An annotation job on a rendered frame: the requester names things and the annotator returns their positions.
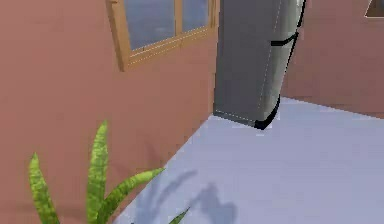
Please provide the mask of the wooden framed window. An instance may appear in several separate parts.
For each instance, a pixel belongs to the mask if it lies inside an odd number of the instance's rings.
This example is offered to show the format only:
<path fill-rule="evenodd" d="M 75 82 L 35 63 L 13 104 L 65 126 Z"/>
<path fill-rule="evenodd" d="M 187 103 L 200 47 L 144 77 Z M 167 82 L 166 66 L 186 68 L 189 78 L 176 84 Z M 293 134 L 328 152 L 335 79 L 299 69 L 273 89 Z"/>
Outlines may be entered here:
<path fill-rule="evenodd" d="M 219 0 L 105 0 L 118 68 L 181 48 L 218 26 Z"/>

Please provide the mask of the green house plant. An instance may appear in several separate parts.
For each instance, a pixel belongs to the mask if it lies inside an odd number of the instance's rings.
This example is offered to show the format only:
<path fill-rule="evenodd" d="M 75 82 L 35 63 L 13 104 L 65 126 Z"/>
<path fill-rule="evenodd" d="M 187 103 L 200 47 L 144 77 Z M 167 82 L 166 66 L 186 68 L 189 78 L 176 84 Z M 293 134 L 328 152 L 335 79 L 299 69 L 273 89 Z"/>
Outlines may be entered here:
<path fill-rule="evenodd" d="M 86 192 L 87 224 L 107 224 L 122 201 L 136 187 L 149 183 L 164 171 L 164 168 L 156 168 L 135 174 L 123 180 L 108 195 L 105 195 L 109 159 L 107 132 L 108 122 L 104 120 L 95 133 L 90 152 Z M 60 224 L 36 152 L 32 154 L 29 162 L 28 179 L 33 204 L 41 224 Z"/>

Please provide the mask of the pale framed wall picture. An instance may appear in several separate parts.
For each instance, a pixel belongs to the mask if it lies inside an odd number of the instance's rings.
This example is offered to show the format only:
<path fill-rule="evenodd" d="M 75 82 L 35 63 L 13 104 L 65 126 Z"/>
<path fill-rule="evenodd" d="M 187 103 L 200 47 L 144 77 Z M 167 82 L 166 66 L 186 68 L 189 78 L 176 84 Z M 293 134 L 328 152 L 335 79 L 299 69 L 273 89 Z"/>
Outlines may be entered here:
<path fill-rule="evenodd" d="M 365 17 L 384 18 L 384 0 L 370 0 Z"/>

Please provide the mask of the grey fridge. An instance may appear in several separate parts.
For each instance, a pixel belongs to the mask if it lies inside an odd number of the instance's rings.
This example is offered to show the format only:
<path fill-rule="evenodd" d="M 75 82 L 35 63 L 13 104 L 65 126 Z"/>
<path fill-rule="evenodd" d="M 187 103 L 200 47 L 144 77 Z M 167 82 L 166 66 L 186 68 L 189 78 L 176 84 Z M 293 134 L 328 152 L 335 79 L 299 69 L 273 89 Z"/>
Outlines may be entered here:
<path fill-rule="evenodd" d="M 220 0 L 213 114 L 263 130 L 275 118 L 307 0 Z"/>

